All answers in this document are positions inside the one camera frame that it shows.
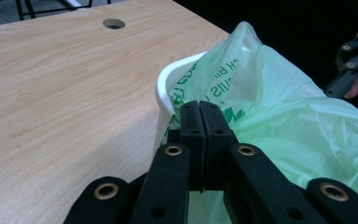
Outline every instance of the black plastic bracket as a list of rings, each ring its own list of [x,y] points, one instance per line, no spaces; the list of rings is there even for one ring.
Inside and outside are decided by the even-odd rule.
[[[358,194],[327,178],[292,184],[253,145],[238,143],[220,109],[181,107],[149,172],[127,184],[104,177],[87,186],[65,223],[187,223],[189,191],[222,190],[232,223],[358,223]]]
[[[324,88],[328,97],[343,99],[358,78],[358,36],[339,47],[336,65],[338,76]]]

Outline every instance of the brass grommet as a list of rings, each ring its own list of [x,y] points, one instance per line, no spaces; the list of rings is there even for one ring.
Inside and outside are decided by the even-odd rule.
[[[350,198],[345,190],[333,184],[322,183],[320,190],[325,196],[339,202],[345,202]]]
[[[350,49],[351,49],[351,46],[349,46],[349,45],[344,45],[344,46],[342,46],[342,48],[345,49],[345,50],[350,50]]]
[[[167,147],[165,153],[170,156],[177,156],[182,153],[182,149],[180,147]]]
[[[355,68],[355,67],[356,67],[356,63],[347,63],[347,67],[349,67],[349,68]]]
[[[253,156],[255,154],[255,150],[247,146],[239,146],[237,150],[244,156]]]
[[[118,193],[118,185],[114,183],[105,183],[94,190],[94,197],[99,200],[106,200],[115,197]]]

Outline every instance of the wood grain surface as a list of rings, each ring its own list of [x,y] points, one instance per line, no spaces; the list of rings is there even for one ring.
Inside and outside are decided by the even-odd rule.
[[[0,25],[0,223],[63,223],[91,181],[146,172],[159,72],[227,36],[171,0]]]

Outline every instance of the screw hole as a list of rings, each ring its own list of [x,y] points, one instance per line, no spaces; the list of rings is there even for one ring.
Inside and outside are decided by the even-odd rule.
[[[304,218],[302,212],[294,207],[290,207],[286,210],[287,215],[295,220],[301,220]]]
[[[126,26],[126,23],[118,19],[106,19],[103,21],[103,25],[106,28],[118,30],[124,28]]]
[[[337,189],[326,188],[326,191],[327,191],[329,194],[334,195],[335,197],[342,197],[342,194],[341,194]]]
[[[112,193],[113,190],[115,190],[115,189],[112,186],[105,186],[100,189],[100,194],[106,195],[106,194]]]
[[[155,207],[151,210],[150,216],[153,218],[165,217],[165,209],[162,207]]]

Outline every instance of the green plastic bag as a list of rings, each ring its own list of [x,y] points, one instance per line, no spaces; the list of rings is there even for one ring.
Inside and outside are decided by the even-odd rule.
[[[219,105],[240,142],[260,147],[282,173],[305,188],[317,177],[358,192],[358,109],[327,98],[301,70],[257,38],[243,21],[168,90],[179,108]],[[230,223],[221,192],[191,193],[188,223]]]

